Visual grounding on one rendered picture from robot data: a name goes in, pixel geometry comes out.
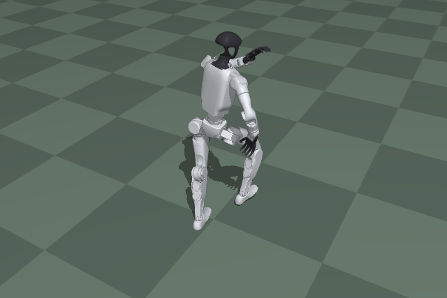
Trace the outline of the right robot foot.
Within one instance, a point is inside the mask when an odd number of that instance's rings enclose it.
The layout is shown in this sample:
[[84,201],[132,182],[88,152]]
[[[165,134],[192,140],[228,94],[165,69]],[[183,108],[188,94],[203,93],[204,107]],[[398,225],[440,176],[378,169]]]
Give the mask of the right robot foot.
[[235,197],[235,203],[236,204],[242,204],[243,202],[245,202],[247,199],[251,198],[253,195],[255,195],[258,191],[258,187],[255,184],[250,185],[249,190],[247,192],[246,196],[242,195],[241,193],[238,193],[237,196]]

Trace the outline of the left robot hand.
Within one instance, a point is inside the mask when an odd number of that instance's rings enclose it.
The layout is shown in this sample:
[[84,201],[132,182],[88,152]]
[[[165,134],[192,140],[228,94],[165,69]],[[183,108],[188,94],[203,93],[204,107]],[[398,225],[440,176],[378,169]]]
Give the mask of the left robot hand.
[[263,50],[265,50],[265,52],[271,52],[270,48],[268,47],[259,47],[256,48],[254,50],[252,50],[250,53],[247,53],[246,57],[243,58],[243,63],[246,64],[248,61],[254,61],[256,58],[255,56],[260,54],[261,52],[263,53]]

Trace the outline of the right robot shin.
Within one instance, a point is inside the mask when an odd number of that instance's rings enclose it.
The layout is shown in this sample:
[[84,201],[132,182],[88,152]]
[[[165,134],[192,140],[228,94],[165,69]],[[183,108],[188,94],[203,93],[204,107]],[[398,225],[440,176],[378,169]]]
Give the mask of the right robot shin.
[[240,188],[240,193],[242,192],[243,196],[247,195],[252,179],[256,176],[256,173],[258,172],[262,156],[263,151],[261,149],[256,149],[253,154],[253,158],[252,159],[246,158],[244,162],[243,180]]

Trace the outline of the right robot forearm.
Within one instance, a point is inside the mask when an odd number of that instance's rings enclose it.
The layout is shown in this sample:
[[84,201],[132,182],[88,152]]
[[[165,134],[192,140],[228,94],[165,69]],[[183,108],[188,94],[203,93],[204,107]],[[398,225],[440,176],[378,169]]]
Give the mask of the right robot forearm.
[[[252,108],[254,111],[254,109]],[[246,122],[247,130],[248,130],[248,138],[253,142],[255,137],[258,136],[259,130],[258,130],[258,120],[256,117],[256,113],[254,111],[255,120]]]

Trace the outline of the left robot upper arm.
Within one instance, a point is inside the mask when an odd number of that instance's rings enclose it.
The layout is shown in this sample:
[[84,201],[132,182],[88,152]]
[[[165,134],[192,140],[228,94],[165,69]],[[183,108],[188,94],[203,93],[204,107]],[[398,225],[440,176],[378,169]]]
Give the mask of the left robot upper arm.
[[211,57],[210,55],[207,55],[204,59],[203,59],[203,61],[201,62],[201,67],[204,69],[204,67],[205,67],[205,64],[210,60],[210,59],[214,59],[213,57]]

